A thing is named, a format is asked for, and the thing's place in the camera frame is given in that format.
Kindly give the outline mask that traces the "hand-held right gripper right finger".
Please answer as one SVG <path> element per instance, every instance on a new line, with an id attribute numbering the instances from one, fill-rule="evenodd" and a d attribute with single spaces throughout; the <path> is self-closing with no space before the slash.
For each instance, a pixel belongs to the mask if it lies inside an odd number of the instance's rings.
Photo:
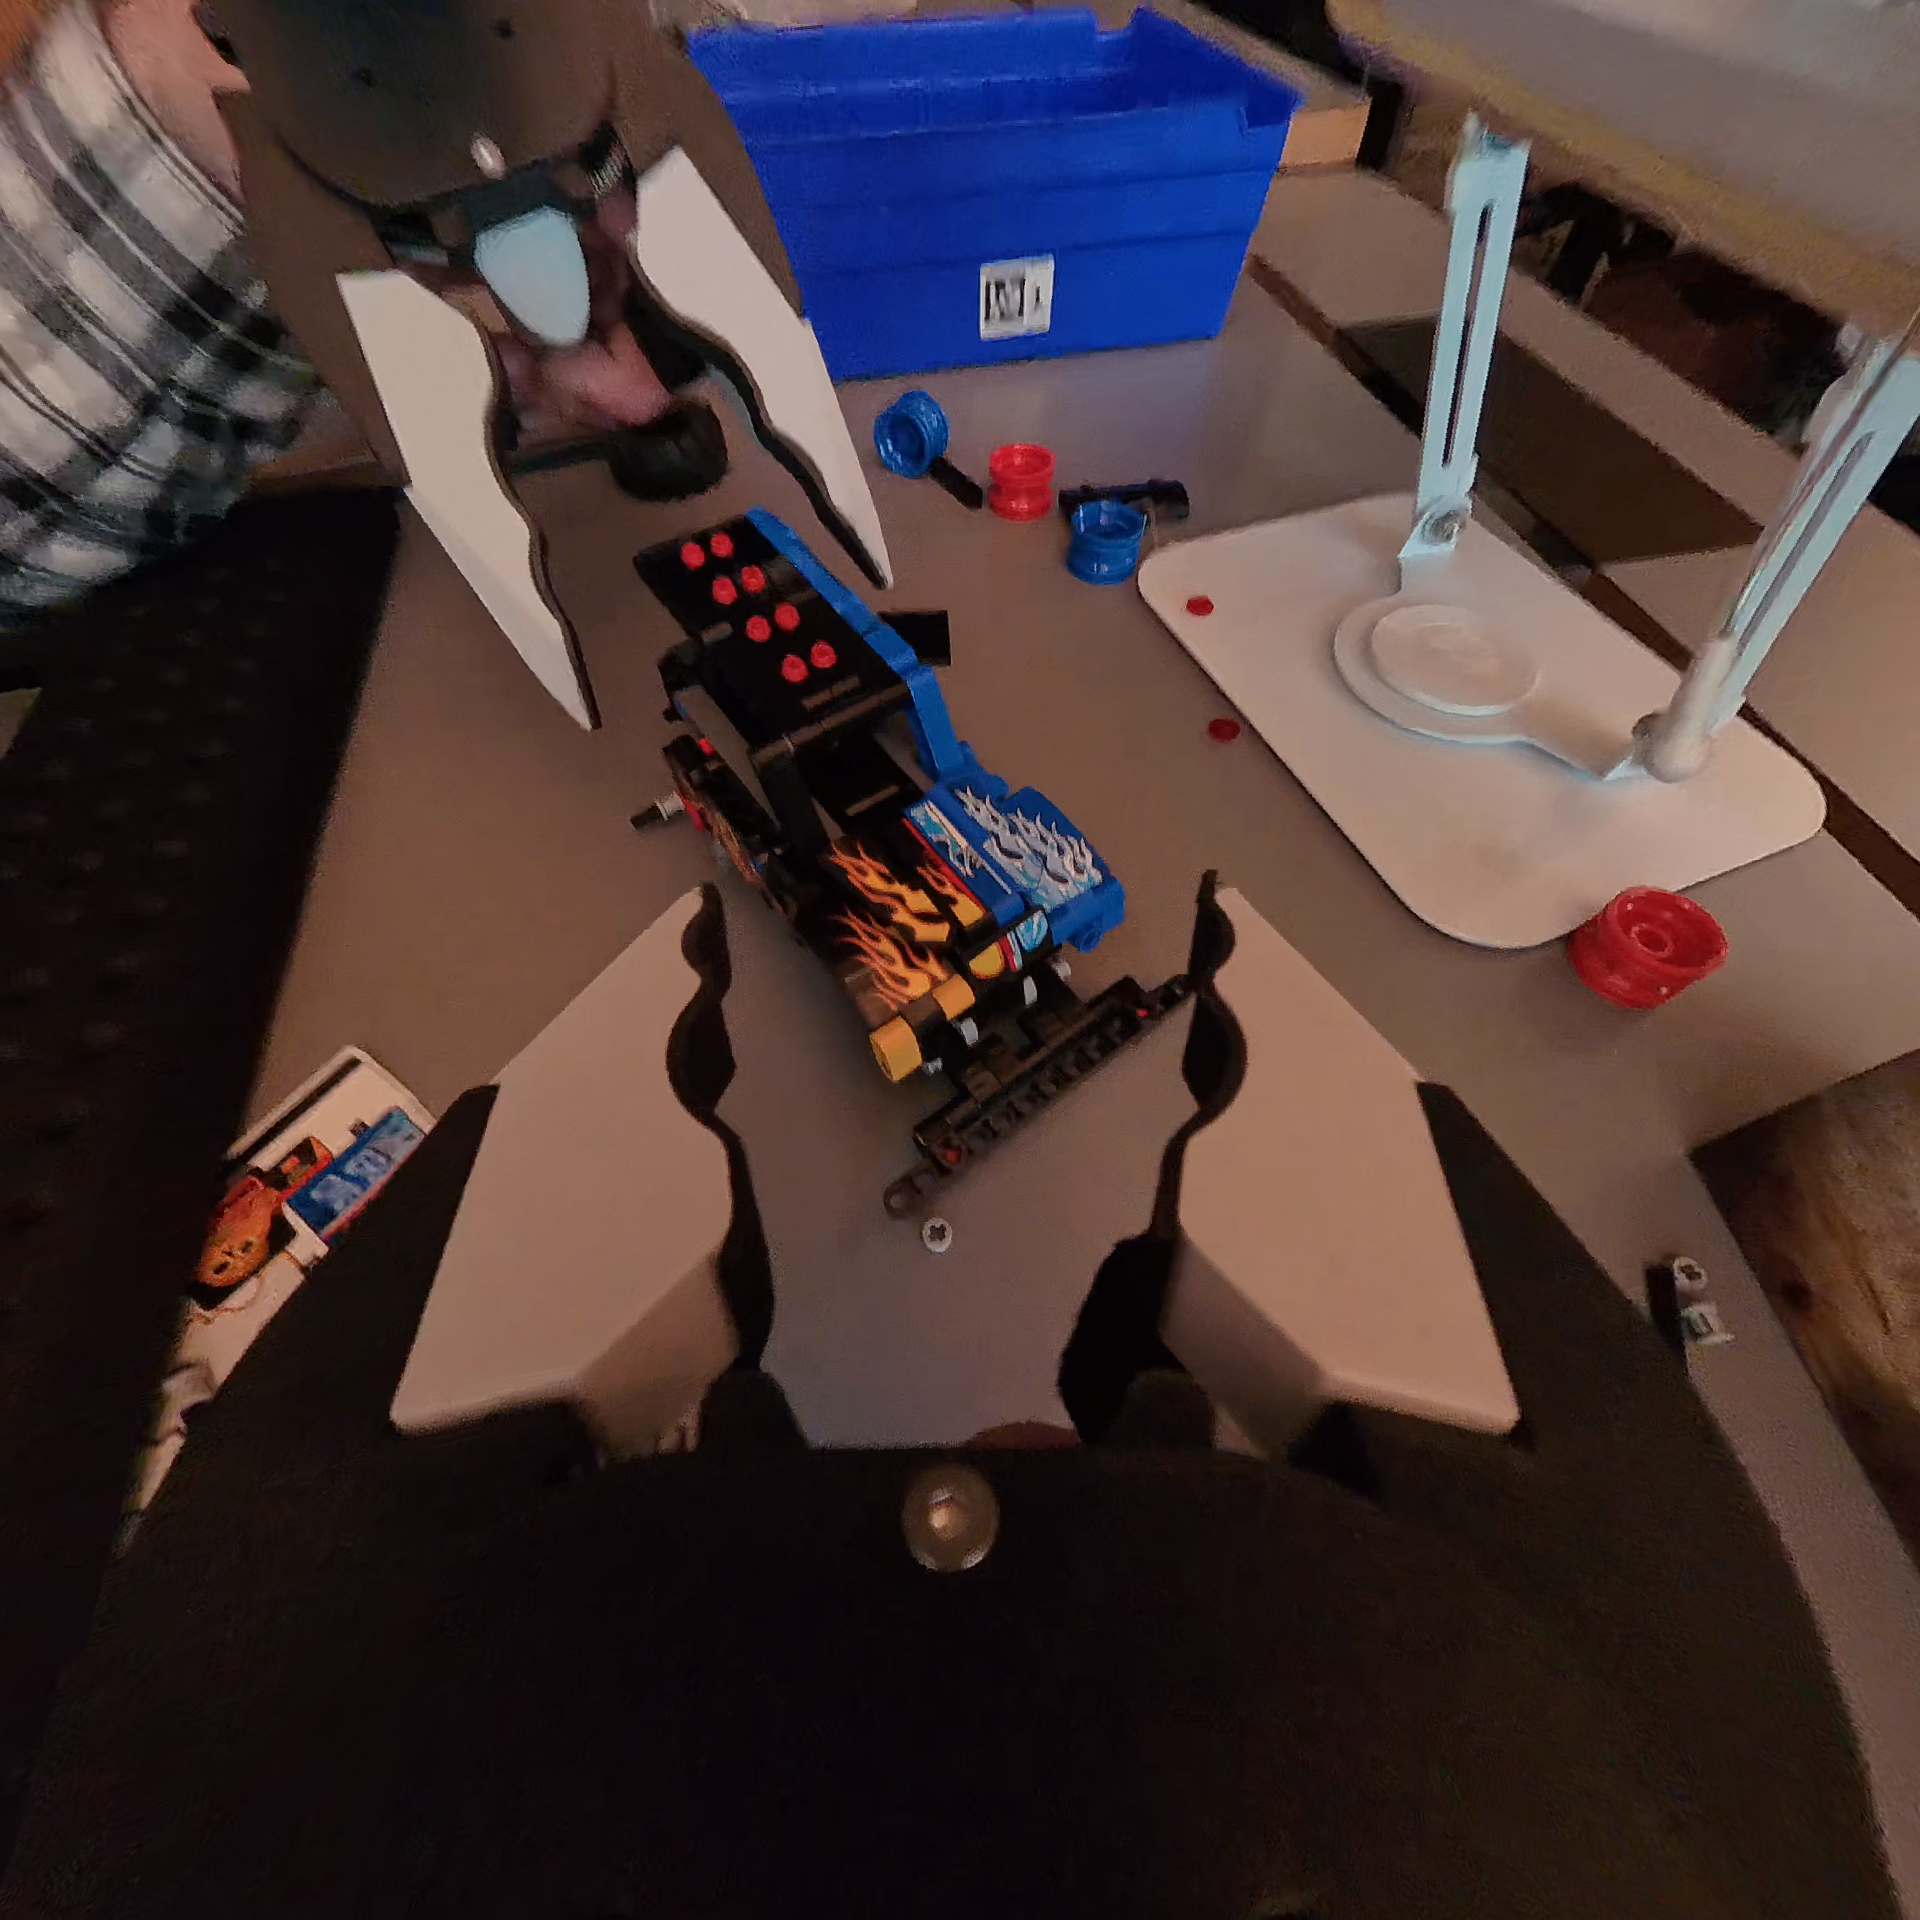
<path id="1" fill-rule="evenodd" d="M 1191 1111 L 1067 1336 L 1077 1437 L 1118 1437 L 1146 1379 L 1191 1380 L 1253 1454 L 1330 1407 L 1511 1437 L 1519 1390 L 1417 1071 L 1213 872 L 1185 980 Z"/>

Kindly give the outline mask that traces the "black perforated chair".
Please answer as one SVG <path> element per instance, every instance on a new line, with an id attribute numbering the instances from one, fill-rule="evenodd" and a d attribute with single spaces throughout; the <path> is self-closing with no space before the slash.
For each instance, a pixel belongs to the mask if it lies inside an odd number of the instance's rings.
<path id="1" fill-rule="evenodd" d="M 3 632 L 3 1841 L 83 1639 L 401 534 L 274 494 Z"/>

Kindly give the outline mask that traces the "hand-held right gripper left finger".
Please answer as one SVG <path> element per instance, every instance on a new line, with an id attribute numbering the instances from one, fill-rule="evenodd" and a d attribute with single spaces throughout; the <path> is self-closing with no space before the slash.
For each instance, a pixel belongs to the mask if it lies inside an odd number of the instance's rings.
<path id="1" fill-rule="evenodd" d="M 401 1434 L 561 1407 L 599 1454 L 686 1454 L 707 1387 L 764 1360 L 728 988 L 726 906 L 694 885 L 495 1073 L 396 1386 Z"/>

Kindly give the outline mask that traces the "white book stand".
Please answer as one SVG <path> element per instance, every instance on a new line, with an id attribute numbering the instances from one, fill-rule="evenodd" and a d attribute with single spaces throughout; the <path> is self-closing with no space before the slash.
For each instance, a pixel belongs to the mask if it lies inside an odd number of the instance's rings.
<path id="1" fill-rule="evenodd" d="M 1740 717 L 1917 422 L 1917 2 L 1330 2 L 1468 101 L 1413 494 L 1171 543 L 1139 598 L 1440 935 L 1559 940 L 1822 828 Z M 1531 139 L 1805 305 L 1874 326 L 1683 674 L 1471 518 Z M 1210 618 L 1185 598 L 1210 594 Z"/>

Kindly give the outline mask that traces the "black rubber tyre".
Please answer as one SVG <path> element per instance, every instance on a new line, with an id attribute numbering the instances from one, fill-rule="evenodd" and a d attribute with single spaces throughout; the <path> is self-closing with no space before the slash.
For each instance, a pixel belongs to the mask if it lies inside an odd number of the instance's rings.
<path id="1" fill-rule="evenodd" d="M 628 425 L 611 437 L 607 469 L 619 494 L 644 504 L 683 504 L 720 486 L 731 451 L 716 407 L 704 398 L 679 398 L 646 425 Z"/>

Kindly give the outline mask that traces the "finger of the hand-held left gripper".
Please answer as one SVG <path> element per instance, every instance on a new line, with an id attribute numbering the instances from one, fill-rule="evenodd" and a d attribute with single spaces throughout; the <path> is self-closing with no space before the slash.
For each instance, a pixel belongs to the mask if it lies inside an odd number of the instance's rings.
<path id="1" fill-rule="evenodd" d="M 495 457 L 495 374 L 470 314 L 401 271 L 340 274 L 340 298 L 396 437 L 404 496 L 518 662 L 584 730 L 599 724 L 543 531 Z"/>
<path id="2" fill-rule="evenodd" d="M 861 579 L 892 588 L 893 565 L 869 475 L 812 323 L 686 149 L 674 146 L 638 174 L 628 254 L 662 331 L 728 382 L 754 442 L 802 489 L 817 524 Z"/>

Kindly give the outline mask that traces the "person's left forearm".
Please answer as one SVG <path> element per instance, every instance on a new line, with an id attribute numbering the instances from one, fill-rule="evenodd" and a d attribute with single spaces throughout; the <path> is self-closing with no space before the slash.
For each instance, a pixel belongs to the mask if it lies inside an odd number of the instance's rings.
<path id="1" fill-rule="evenodd" d="M 3 68 L 3 631 L 173 554 L 320 378 L 253 271 L 190 2 L 38 2 Z"/>

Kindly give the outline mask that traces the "person's left hand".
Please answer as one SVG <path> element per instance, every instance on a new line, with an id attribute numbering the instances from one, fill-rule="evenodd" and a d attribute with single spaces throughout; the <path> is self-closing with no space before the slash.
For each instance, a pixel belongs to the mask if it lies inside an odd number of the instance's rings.
<path id="1" fill-rule="evenodd" d="M 517 422 L 533 435 L 619 431 L 649 425 L 672 407 L 628 323 L 630 262 L 619 249 L 588 262 L 588 333 L 573 347 L 533 347 L 495 333 L 493 353 Z"/>

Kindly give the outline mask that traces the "brick-built toy truck model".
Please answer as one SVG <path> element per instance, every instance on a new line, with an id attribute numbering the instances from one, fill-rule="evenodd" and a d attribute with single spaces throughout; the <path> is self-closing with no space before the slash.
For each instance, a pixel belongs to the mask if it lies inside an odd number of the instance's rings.
<path id="1" fill-rule="evenodd" d="M 892 1219 L 1013 1139 L 1188 999 L 1185 972 L 1081 997 L 1125 890 L 1042 791 L 960 740 L 924 667 L 773 512 L 634 554 L 660 654 L 672 803 L 841 988 L 889 1083 L 933 1079 Z"/>

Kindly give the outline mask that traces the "blue storage bin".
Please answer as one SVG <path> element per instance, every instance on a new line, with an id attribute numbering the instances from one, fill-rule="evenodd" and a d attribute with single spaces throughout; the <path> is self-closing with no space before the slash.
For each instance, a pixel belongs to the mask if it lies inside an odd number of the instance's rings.
<path id="1" fill-rule="evenodd" d="M 692 33 L 831 382 L 1226 320 L 1298 93 L 1161 14 Z"/>

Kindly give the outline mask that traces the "sticker sheet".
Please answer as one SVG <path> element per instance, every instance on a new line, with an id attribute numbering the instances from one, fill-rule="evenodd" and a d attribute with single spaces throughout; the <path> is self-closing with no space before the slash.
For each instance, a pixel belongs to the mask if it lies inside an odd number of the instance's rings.
<path id="1" fill-rule="evenodd" d="M 124 1536 L 157 1499 L 204 1407 L 323 1257 L 431 1134 L 431 1106 L 341 1047 L 227 1145 L 221 1200 L 184 1290 L 175 1340 L 131 1471 Z"/>

